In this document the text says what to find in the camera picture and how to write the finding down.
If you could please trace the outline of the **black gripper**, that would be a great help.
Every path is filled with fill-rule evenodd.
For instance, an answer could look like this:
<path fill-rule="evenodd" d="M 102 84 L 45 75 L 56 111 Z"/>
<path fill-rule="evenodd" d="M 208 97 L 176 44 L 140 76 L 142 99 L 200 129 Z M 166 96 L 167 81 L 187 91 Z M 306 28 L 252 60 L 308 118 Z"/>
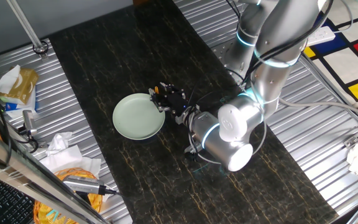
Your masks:
<path fill-rule="evenodd" d="M 171 111 L 175 116 L 179 116 L 187 109 L 188 100 L 184 89 L 160 82 L 159 93 L 149 88 L 150 100 L 159 112 Z"/>

